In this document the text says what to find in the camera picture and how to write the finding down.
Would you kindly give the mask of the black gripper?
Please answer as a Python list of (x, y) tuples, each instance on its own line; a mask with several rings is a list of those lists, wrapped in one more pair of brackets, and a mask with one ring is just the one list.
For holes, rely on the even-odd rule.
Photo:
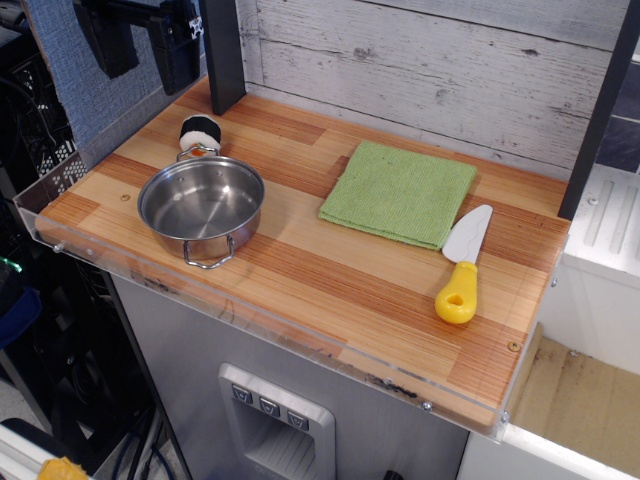
[(130, 26), (149, 34), (164, 92), (174, 95), (200, 78), (201, 17), (190, 1), (73, 1), (99, 68), (115, 79), (139, 65)]

